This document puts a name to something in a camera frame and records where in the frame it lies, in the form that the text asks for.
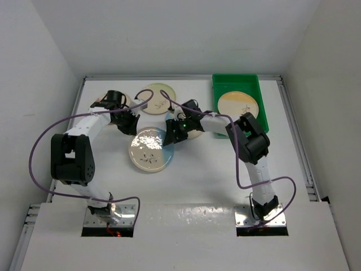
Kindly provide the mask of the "pink cream plate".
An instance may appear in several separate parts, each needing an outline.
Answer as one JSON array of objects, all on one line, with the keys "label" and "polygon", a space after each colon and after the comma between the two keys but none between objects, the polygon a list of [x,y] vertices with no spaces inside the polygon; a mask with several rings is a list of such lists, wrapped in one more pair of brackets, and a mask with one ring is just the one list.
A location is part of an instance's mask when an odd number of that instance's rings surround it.
[{"label": "pink cream plate", "polygon": [[124,93],[119,91],[108,91],[104,97],[96,100],[91,108],[100,108],[110,113],[121,113],[129,110],[131,99]]}]

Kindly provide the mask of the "blue cream plate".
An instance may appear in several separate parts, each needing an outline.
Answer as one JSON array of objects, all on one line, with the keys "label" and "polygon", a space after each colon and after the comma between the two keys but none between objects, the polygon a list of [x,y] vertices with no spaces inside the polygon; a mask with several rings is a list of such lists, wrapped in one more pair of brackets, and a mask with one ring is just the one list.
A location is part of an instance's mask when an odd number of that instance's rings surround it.
[{"label": "blue cream plate", "polygon": [[133,164],[149,173],[160,172],[172,161],[174,145],[163,146],[166,131],[157,127],[145,127],[130,141],[128,152]]},{"label": "blue cream plate", "polygon": [[[165,120],[173,119],[174,115],[171,112],[168,112],[165,116]],[[188,138],[187,139],[195,139],[203,134],[202,131],[193,130],[188,132]]]}]

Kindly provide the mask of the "yellow cream plate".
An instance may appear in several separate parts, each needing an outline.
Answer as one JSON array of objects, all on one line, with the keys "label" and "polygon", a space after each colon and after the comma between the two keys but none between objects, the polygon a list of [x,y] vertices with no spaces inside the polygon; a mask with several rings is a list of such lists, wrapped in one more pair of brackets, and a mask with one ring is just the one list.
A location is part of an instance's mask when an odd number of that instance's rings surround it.
[{"label": "yellow cream plate", "polygon": [[259,106],[254,98],[240,91],[231,91],[223,94],[217,102],[218,112],[229,115],[233,119],[245,113],[251,113],[255,118],[259,114]]}]

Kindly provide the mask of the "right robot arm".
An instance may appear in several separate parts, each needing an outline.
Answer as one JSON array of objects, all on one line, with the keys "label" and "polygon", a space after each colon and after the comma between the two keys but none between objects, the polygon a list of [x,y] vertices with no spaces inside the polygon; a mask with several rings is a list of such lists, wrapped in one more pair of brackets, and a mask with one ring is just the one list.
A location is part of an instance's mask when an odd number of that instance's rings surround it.
[{"label": "right robot arm", "polygon": [[204,111],[191,99],[178,106],[170,106],[173,116],[166,120],[163,145],[176,144],[188,139],[191,131],[213,132],[228,136],[234,148],[236,162],[242,161],[248,171],[253,192],[253,213],[261,221],[278,204],[267,169],[267,155],[270,140],[251,113],[245,113],[233,120],[228,115]]}]

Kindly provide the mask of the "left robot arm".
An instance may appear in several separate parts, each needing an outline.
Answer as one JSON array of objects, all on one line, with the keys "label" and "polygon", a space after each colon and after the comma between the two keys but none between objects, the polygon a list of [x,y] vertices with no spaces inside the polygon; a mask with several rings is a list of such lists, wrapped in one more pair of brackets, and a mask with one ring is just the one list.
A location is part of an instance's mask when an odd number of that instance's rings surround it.
[{"label": "left robot arm", "polygon": [[86,197],[90,213],[108,225],[116,225],[122,218],[121,208],[100,183],[94,181],[95,161],[92,141],[108,124],[115,125],[126,135],[136,135],[139,112],[147,108],[141,99],[128,99],[115,90],[95,101],[74,127],[51,139],[51,176]]}]

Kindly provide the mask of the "green plastic bin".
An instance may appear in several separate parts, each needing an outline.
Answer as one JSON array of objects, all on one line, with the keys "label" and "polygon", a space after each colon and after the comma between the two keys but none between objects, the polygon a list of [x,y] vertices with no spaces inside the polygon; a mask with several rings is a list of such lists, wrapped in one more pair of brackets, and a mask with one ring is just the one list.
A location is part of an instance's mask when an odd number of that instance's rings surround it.
[{"label": "green plastic bin", "polygon": [[223,94],[231,91],[243,92],[256,100],[259,106],[259,114],[256,120],[266,133],[269,131],[266,110],[257,75],[216,73],[212,75],[212,85],[214,109],[217,113],[219,113],[217,102]]}]

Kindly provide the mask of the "green cream plate rear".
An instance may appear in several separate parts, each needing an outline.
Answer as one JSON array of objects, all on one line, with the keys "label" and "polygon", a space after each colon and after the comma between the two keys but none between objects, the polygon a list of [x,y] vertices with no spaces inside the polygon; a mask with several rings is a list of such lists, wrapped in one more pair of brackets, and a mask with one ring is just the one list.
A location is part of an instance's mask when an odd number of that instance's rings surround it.
[{"label": "green cream plate rear", "polygon": [[154,83],[150,84],[146,87],[146,89],[150,89],[153,91],[153,97],[148,102],[147,108],[143,110],[144,113],[149,115],[162,115],[168,111],[170,106],[170,102],[161,95],[160,91],[163,90],[172,100],[176,100],[176,92],[175,90],[164,83]]}]

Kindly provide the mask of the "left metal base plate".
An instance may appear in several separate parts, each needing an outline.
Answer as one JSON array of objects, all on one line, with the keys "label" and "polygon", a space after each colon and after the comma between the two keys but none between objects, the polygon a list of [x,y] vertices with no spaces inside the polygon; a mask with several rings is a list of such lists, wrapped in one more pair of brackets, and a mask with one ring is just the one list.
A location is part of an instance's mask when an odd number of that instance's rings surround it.
[{"label": "left metal base plate", "polygon": [[88,206],[83,225],[88,228],[101,228],[107,224],[113,228],[128,228],[134,225],[135,215],[134,204],[111,203],[104,208]]}]

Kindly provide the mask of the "metal base plate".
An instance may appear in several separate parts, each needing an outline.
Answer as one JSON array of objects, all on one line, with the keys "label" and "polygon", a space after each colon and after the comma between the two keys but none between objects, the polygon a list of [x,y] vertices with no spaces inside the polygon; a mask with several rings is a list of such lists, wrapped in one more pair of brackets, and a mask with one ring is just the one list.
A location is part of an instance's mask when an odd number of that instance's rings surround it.
[{"label": "metal base plate", "polygon": [[134,225],[135,215],[134,204],[111,203],[104,208],[88,206],[83,225],[88,228],[101,228],[107,224],[113,228],[128,228]]},{"label": "metal base plate", "polygon": [[[258,225],[261,221],[256,214],[252,215],[250,205],[234,206],[235,226],[237,229],[246,229]],[[287,226],[285,214],[283,212],[283,205],[279,204],[268,215],[264,217],[268,222],[266,227],[270,228],[283,228]]]}]

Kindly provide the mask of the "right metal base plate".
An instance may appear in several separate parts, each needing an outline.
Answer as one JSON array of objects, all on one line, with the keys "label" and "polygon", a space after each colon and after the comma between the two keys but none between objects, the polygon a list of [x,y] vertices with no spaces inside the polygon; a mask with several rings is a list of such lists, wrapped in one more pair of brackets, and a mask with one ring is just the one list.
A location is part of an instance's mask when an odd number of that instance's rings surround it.
[{"label": "right metal base plate", "polygon": [[[246,229],[258,225],[261,221],[256,214],[252,215],[250,205],[234,206],[235,226],[237,229]],[[283,228],[287,226],[285,214],[283,212],[283,205],[279,204],[268,215],[264,217],[268,222],[266,227],[270,228]]]}]

